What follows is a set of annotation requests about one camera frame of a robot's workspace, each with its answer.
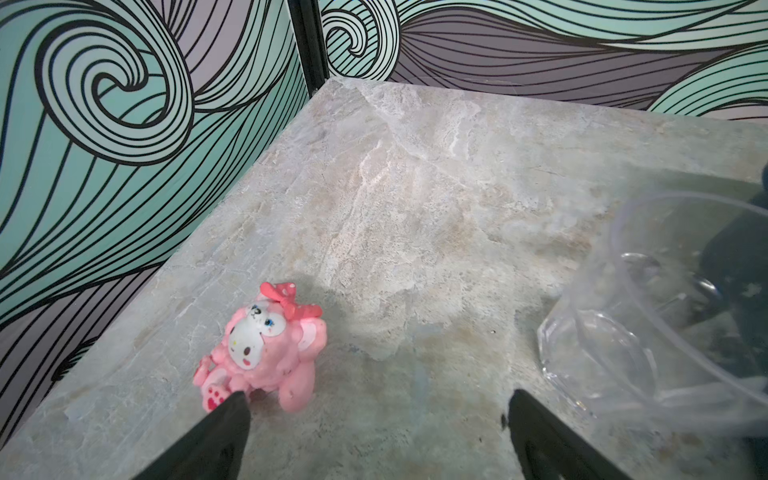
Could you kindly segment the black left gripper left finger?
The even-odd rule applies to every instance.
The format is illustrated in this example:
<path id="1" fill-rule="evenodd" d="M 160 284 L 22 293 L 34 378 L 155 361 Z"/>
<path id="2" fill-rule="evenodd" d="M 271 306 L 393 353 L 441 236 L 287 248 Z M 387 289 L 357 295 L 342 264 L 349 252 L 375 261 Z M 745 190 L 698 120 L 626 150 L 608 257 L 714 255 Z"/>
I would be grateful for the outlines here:
<path id="1" fill-rule="evenodd" d="M 134 479 L 236 479 L 250 420 L 245 394 L 232 394 Z"/>

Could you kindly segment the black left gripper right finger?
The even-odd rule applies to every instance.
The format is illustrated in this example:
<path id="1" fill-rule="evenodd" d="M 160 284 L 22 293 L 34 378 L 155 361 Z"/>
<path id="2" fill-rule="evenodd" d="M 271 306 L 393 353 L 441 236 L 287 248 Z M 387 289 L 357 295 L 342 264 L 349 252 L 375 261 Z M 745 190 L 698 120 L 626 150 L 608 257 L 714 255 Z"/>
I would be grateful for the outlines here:
<path id="1" fill-rule="evenodd" d="M 526 479 L 630 479 L 523 389 L 509 400 L 508 429 Z"/>

